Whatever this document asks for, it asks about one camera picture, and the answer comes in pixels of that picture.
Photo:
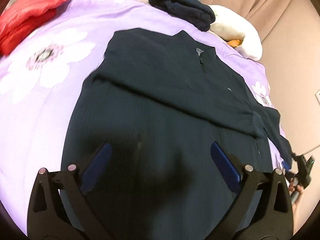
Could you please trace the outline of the right hand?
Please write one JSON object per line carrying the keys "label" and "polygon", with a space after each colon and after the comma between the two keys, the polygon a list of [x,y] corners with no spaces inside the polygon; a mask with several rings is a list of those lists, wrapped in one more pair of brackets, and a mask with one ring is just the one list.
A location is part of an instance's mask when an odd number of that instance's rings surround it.
{"label": "right hand", "polygon": [[302,185],[295,184],[295,182],[291,180],[289,184],[289,192],[293,214],[297,215],[299,211],[299,204],[304,193],[304,187]]}

